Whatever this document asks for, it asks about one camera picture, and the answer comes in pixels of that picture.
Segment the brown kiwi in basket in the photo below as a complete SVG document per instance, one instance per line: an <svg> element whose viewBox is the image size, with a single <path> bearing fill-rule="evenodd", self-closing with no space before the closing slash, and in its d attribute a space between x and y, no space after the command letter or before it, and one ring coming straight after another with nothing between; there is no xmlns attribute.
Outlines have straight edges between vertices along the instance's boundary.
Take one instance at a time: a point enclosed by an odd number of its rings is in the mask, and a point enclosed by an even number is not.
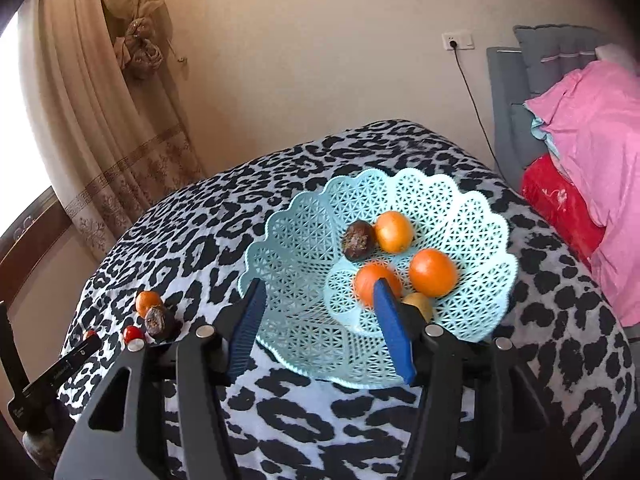
<svg viewBox="0 0 640 480"><path fill-rule="evenodd" d="M431 299L420 292L412 292L411 294L406 295L402 298L402 302L409 306L416 307L427 323L431 322L433 319L434 313Z"/></svg>

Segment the white wall socket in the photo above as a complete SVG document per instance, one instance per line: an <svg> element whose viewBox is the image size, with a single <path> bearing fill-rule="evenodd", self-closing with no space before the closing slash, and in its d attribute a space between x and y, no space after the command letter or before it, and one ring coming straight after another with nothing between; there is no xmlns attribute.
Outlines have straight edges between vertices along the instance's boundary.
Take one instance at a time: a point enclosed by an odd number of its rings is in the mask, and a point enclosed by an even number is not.
<svg viewBox="0 0 640 480"><path fill-rule="evenodd" d="M443 32L442 44L447 51L475 49L472 32L469 32L468 30L459 30L458 32Z"/></svg>

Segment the leopard print table cloth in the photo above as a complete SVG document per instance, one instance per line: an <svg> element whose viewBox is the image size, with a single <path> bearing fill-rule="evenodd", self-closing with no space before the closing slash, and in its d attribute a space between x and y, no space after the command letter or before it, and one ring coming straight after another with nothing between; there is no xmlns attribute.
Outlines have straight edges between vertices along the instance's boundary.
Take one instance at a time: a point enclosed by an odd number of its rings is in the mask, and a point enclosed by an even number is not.
<svg viewBox="0 0 640 480"><path fill-rule="evenodd" d="M212 322L253 278L268 307L246 372L221 395L247 479L389 479L419 391L396 375L374 313L356 299L346 228L397 210L412 250L458 267L435 304L458 336L506 337L537 376L585 474L638 412L629 342L587 268L481 162L406 120L374 122L262 156L152 206L88 279L66 336L101 349L62 388L78 416L157 292L180 335Z"/></svg>

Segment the pink blanket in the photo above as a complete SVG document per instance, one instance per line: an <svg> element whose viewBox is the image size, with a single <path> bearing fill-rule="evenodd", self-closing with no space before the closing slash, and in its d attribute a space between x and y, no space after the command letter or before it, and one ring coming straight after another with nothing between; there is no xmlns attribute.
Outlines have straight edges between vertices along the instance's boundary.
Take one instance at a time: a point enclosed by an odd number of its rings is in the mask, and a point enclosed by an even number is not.
<svg viewBox="0 0 640 480"><path fill-rule="evenodd" d="M620 324L639 323L639 76L595 60L525 107L604 237L591 272Z"/></svg>

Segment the orange tangerine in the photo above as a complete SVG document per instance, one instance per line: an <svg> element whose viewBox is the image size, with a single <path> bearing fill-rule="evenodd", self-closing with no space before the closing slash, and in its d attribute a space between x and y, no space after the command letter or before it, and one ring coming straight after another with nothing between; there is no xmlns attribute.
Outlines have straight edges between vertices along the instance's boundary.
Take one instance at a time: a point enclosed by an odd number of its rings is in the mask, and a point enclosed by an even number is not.
<svg viewBox="0 0 640 480"><path fill-rule="evenodd" d="M375 283L384 278L396 298L401 296L402 284L394 269L382 261L371 261L364 264L352 280L352 291L356 299L367 309L373 307Z"/></svg>
<svg viewBox="0 0 640 480"><path fill-rule="evenodd" d="M417 292L440 298L457 286L458 270L443 252L433 248L421 249L410 261L409 280Z"/></svg>
<svg viewBox="0 0 640 480"><path fill-rule="evenodd" d="M139 316L146 317L146 314L151 308L163 307L164 303L162 297L154 290L142 290L137 294L136 301L134 302L134 308Z"/></svg>

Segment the beige patterned curtain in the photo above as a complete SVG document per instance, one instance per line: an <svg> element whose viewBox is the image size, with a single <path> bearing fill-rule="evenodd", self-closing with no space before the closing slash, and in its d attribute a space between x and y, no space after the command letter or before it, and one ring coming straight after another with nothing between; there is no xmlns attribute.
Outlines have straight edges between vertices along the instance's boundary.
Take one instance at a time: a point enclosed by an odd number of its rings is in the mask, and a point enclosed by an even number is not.
<svg viewBox="0 0 640 480"><path fill-rule="evenodd" d="M103 258L152 205L204 170L165 61L145 80L117 64L101 0L25 0L27 113L53 191Z"/></svg>

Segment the grey padded headboard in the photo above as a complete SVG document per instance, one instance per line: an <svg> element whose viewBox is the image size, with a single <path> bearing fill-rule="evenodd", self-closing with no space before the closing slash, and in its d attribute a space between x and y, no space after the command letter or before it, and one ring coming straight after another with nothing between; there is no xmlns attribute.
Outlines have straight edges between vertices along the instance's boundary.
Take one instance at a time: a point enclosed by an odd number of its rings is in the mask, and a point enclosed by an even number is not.
<svg viewBox="0 0 640 480"><path fill-rule="evenodd" d="M495 123L495 154L504 180L521 188L525 169L547 151L530 133L534 116L525 107L576 68L597 58L610 42L600 30L569 24L516 25L518 46L487 50Z"/></svg>

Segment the curtain tieback knot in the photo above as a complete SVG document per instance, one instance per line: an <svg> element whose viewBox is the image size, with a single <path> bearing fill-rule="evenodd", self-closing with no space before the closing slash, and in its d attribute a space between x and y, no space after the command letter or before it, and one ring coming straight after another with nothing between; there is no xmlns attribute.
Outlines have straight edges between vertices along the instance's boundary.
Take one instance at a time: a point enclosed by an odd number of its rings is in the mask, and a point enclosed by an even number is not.
<svg viewBox="0 0 640 480"><path fill-rule="evenodd" d="M128 77L145 80L170 54L186 58L171 44L174 26L165 0L101 0L110 28L117 64Z"/></svg>

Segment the dark passion fruit in basket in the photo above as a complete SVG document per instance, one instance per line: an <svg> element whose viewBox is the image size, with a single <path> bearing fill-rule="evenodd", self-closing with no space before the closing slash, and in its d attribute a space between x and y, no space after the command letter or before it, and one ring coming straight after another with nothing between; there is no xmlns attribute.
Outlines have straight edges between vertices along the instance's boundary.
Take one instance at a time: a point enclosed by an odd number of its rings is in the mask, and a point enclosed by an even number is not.
<svg viewBox="0 0 640 480"><path fill-rule="evenodd" d="M369 222L356 220L350 224L342 238L342 253L349 261L362 261L375 252L374 227Z"/></svg>

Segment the orange tangerine in basket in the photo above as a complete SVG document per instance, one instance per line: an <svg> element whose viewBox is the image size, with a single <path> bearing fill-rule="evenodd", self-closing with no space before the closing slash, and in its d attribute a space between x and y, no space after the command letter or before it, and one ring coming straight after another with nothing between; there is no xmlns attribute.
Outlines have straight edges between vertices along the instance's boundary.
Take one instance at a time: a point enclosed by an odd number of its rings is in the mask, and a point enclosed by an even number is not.
<svg viewBox="0 0 640 480"><path fill-rule="evenodd" d="M443 252L433 248L421 249L410 261L409 280L417 292L440 298L457 286L458 270Z"/></svg>

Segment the dark purple passion fruit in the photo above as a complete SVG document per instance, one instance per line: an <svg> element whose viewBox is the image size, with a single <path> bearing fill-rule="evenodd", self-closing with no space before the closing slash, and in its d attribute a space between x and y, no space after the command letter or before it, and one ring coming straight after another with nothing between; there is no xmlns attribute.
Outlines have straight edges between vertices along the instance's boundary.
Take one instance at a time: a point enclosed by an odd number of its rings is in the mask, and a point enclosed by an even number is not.
<svg viewBox="0 0 640 480"><path fill-rule="evenodd" d="M162 304L150 307L144 318L146 333L156 341L166 340L175 327L175 317Z"/></svg>

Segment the orange tangerine back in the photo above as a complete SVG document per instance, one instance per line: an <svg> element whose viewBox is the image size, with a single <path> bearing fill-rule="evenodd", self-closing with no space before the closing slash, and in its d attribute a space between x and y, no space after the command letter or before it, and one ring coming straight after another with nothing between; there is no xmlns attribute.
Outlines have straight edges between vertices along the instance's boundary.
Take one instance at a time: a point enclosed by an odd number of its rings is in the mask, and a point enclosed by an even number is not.
<svg viewBox="0 0 640 480"><path fill-rule="evenodd" d="M162 297L154 290L142 290L137 294L136 301L134 302L134 308L139 316L146 317L146 314L151 308L163 307L164 303Z"/></svg>

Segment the orange tangerine front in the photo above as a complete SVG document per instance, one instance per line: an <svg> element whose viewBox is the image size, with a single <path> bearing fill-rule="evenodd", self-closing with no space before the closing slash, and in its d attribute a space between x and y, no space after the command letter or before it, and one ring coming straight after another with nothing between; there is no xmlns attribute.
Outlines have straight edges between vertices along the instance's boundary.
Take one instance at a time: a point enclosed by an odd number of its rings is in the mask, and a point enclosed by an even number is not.
<svg viewBox="0 0 640 480"><path fill-rule="evenodd" d="M352 291L356 299L367 309L373 307L375 283L384 278L396 298L401 296L402 284L394 269L382 261L371 261L364 264L352 280Z"/></svg>

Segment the bright window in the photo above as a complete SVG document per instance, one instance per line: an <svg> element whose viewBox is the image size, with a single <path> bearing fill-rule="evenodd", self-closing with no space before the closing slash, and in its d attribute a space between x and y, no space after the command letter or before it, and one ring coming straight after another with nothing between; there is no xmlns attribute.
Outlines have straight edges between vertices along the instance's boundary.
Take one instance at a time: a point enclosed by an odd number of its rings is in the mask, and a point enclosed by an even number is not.
<svg viewBox="0 0 640 480"><path fill-rule="evenodd" d="M17 15L1 34L0 84L0 228L4 234L29 205L50 188L26 110Z"/></svg>

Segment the yellow-orange citrus in basket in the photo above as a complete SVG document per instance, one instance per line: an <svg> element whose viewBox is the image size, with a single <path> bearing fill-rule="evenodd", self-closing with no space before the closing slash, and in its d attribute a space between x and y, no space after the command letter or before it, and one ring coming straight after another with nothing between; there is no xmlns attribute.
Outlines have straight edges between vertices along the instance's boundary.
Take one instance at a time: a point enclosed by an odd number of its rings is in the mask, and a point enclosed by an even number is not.
<svg viewBox="0 0 640 480"><path fill-rule="evenodd" d="M383 252L401 254L413 241L413 226L398 211L386 211L380 214L374 224L374 232L378 246Z"/></svg>

